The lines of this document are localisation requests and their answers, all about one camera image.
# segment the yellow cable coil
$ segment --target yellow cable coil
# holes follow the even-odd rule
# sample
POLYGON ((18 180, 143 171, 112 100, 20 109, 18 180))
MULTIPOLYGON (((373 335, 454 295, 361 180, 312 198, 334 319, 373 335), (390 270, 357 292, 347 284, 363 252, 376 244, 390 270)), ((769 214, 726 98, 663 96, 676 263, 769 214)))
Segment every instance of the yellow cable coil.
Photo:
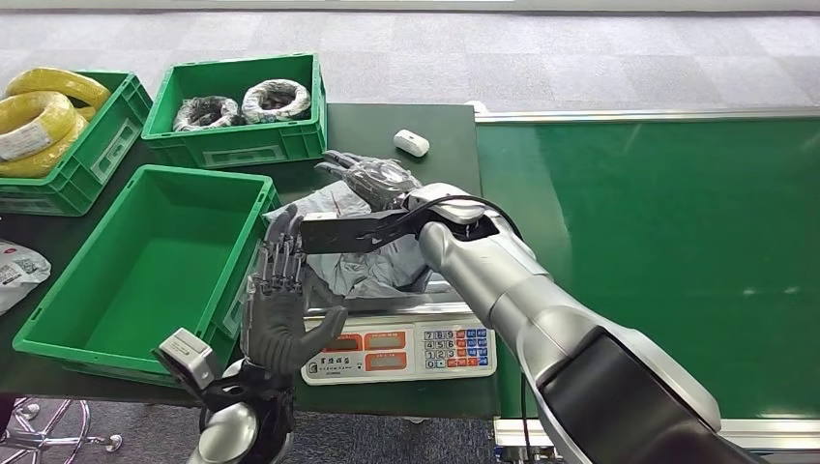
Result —
POLYGON ((100 109, 111 92, 96 80, 76 72, 35 68, 17 75, 6 87, 6 95, 19 95, 37 90, 51 90, 82 100, 100 109))
POLYGON ((66 135, 45 150, 24 159, 0 162, 0 177, 43 177, 71 148, 83 132, 88 122, 79 114, 74 114, 73 127, 66 135))
POLYGON ((57 92, 29 92, 0 101, 0 160, 41 152, 74 126, 76 111, 57 92))
POLYGON ((92 119, 94 119, 94 115, 97 114, 97 110, 94 109, 94 106, 83 106, 81 108, 77 108, 77 114, 83 117, 89 123, 92 119))

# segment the chair base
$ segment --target chair base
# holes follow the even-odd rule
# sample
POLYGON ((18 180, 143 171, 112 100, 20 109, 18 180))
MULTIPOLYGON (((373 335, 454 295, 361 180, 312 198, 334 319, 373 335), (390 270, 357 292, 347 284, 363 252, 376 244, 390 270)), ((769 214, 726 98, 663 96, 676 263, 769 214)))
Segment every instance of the chair base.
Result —
POLYGON ((43 452, 53 447, 73 447, 71 455, 64 461, 64 464, 72 464, 77 453, 83 445, 102 445, 108 452, 114 452, 123 446, 122 435, 111 435, 108 438, 88 436, 91 412, 86 401, 73 401, 67 399, 54 413, 43 430, 35 430, 30 420, 39 412, 40 406, 29 404, 33 398, 23 398, 15 404, 13 418, 19 428, 7 428, 0 435, 0 447, 17 450, 10 458, 0 462, 0 464, 12 464, 19 462, 23 458, 29 458, 29 462, 39 464, 43 452), (72 438, 54 438, 51 436, 57 423, 66 415, 73 403, 78 403, 82 413, 82 426, 80 434, 72 438))

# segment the caster wheel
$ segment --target caster wheel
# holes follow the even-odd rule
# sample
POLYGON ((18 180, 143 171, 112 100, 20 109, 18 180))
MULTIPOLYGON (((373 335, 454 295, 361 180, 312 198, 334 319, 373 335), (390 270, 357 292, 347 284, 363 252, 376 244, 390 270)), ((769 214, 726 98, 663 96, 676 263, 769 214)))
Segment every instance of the caster wheel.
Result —
POLYGON ((40 413, 39 404, 27 404, 20 408, 20 415, 27 421, 32 421, 40 413))
POLYGON ((123 436, 122 435, 111 435, 111 444, 110 445, 105 445, 105 450, 108 451, 108 452, 114 452, 122 446, 123 446, 123 436))
POLYGON ((415 423, 416 425, 418 425, 418 424, 420 424, 420 423, 427 420, 427 418, 416 418, 416 417, 412 417, 412 416, 405 416, 405 417, 402 417, 402 419, 404 419, 405 421, 409 421, 410 423, 415 423))

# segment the green plastic crate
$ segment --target green plastic crate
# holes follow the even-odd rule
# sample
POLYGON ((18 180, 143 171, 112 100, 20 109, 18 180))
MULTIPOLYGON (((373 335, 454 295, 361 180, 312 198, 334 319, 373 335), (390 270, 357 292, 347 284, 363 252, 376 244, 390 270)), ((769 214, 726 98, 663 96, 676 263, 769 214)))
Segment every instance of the green plastic crate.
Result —
POLYGON ((227 365, 270 178, 140 167, 14 340, 70 370, 173 386, 150 350, 180 327, 227 365))
POLYGON ((142 138, 164 164, 215 169, 322 158, 327 147, 327 104, 314 54, 186 63, 165 75, 142 138), (188 132, 172 131, 182 101, 220 95, 242 105, 245 92, 267 79, 291 79, 310 90, 310 118, 188 132))
POLYGON ((41 179, 0 178, 0 213, 82 216, 139 137, 151 98, 132 72, 77 73, 96 79, 111 97, 60 162, 41 179))

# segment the scale keypad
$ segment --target scale keypad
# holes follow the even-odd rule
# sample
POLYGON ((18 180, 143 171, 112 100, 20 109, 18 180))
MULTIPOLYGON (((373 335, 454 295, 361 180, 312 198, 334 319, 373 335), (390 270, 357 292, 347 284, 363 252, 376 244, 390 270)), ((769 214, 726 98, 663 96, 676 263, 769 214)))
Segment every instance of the scale keypad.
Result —
POLYGON ((425 331, 425 368, 486 366, 487 347, 487 329, 425 331))

